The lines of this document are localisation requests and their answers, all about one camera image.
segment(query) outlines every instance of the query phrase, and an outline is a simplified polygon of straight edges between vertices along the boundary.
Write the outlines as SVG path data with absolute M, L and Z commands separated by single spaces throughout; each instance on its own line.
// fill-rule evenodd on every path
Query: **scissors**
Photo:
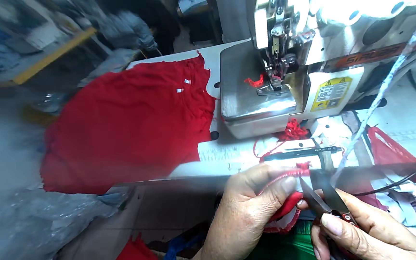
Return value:
M 311 172 L 311 180 L 315 180 L 316 174 L 318 173 Z M 337 216 L 338 218 L 348 222 L 355 227 L 359 227 L 346 204 L 344 204 L 344 201 L 341 199 L 340 195 L 338 195 L 338 192 L 331 186 L 329 178 L 320 178 L 318 182 L 322 192 L 324 193 L 325 201 L 319 195 L 317 195 L 317 193 L 311 187 L 309 187 L 309 185 L 301 177 L 299 178 L 299 181 L 303 189 L 303 197 L 306 199 L 309 208 L 314 211 L 318 218 L 321 218 L 324 213 L 328 213 L 333 216 Z M 333 259 L 359 259 L 346 249 L 336 245 L 333 240 L 329 239 L 328 245 L 330 249 L 330 255 L 333 257 Z

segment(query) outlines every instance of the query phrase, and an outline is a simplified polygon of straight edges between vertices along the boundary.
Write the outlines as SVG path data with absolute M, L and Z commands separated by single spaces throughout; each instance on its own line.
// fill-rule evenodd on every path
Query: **pen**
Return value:
M 272 160 L 284 160 L 284 159 L 291 159 L 297 157 L 306 157 L 306 156 L 316 156 L 319 155 L 319 152 L 331 152 L 332 154 L 341 151 L 341 147 L 330 146 L 318 149 L 306 149 L 301 151 L 293 151 L 287 153 L 278 153 L 270 156 L 264 157 L 264 161 L 272 161 Z

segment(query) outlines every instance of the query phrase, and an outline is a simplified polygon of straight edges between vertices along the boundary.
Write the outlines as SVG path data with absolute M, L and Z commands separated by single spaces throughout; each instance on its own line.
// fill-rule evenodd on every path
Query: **white cord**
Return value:
M 408 54 L 412 52 L 415 46 L 416 46 L 416 30 L 415 32 L 413 32 L 413 35 L 410 38 L 409 42 L 407 43 L 406 47 L 404 48 L 404 50 L 402 50 L 401 55 L 397 58 L 396 62 L 392 66 L 391 71 L 386 76 L 383 83 L 381 83 L 381 87 L 377 94 L 377 97 L 373 101 L 370 108 L 368 108 L 367 118 L 364 121 L 362 121 L 361 126 L 359 127 L 359 130 L 355 134 L 354 138 L 351 140 L 350 144 L 344 150 L 344 155 L 343 155 L 343 158 L 341 159 L 340 165 L 338 166 L 337 172 L 331 177 L 331 180 L 330 180 L 330 183 L 333 187 L 335 187 L 335 185 L 337 184 L 337 180 L 340 177 L 344 166 L 346 165 L 346 161 L 348 160 L 349 154 L 354 149 L 355 143 L 357 142 L 359 138 L 361 138 L 362 133 L 365 131 L 365 127 L 367 126 L 369 118 L 373 115 L 373 112 L 375 112 L 375 109 L 378 107 L 381 100 L 383 99 L 384 94 L 390 87 L 392 78 L 396 74 L 397 70 L 399 70 L 399 68 L 402 66 L 404 61 L 407 59 Z

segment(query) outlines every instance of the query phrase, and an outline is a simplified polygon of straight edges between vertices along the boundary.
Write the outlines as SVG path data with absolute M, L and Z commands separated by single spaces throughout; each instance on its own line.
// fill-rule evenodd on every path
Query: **yellow warning sticker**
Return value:
M 339 106 L 350 88 L 351 82 L 350 77 L 344 77 L 331 79 L 320 84 L 311 112 Z

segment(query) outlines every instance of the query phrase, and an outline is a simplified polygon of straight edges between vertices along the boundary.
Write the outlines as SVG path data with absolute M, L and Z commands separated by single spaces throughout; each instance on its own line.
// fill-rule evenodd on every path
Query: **plastic bag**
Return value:
M 376 134 L 383 138 L 386 143 L 379 139 Z M 378 127 L 374 126 L 368 129 L 368 138 L 372 145 L 375 164 L 416 163 L 415 156 Z
M 96 216 L 117 209 L 95 195 L 22 190 L 0 199 L 0 259 L 50 260 Z

